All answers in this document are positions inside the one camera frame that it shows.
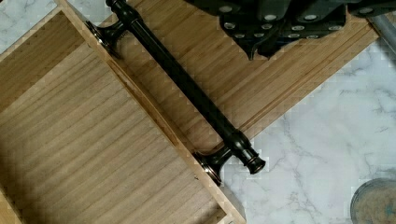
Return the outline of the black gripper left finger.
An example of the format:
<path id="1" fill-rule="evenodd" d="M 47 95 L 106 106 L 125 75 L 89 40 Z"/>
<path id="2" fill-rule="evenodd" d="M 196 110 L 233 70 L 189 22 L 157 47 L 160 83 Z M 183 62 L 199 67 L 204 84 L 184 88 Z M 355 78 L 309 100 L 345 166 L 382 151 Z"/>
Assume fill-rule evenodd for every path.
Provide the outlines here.
<path id="1" fill-rule="evenodd" d="M 219 25 L 252 61 L 255 53 L 271 57 L 276 52 L 276 24 L 249 15 L 222 15 Z"/>

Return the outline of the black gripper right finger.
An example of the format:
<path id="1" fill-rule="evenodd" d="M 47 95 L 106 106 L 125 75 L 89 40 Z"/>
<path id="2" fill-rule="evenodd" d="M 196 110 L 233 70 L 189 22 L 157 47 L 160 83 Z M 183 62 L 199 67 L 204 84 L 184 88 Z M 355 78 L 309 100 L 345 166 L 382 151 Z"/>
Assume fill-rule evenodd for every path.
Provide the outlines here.
<path id="1" fill-rule="evenodd" d="M 270 58 L 291 42 L 318 39 L 341 30 L 347 21 L 346 9 L 346 4 L 293 4 L 278 31 L 259 45 L 258 53 Z"/>

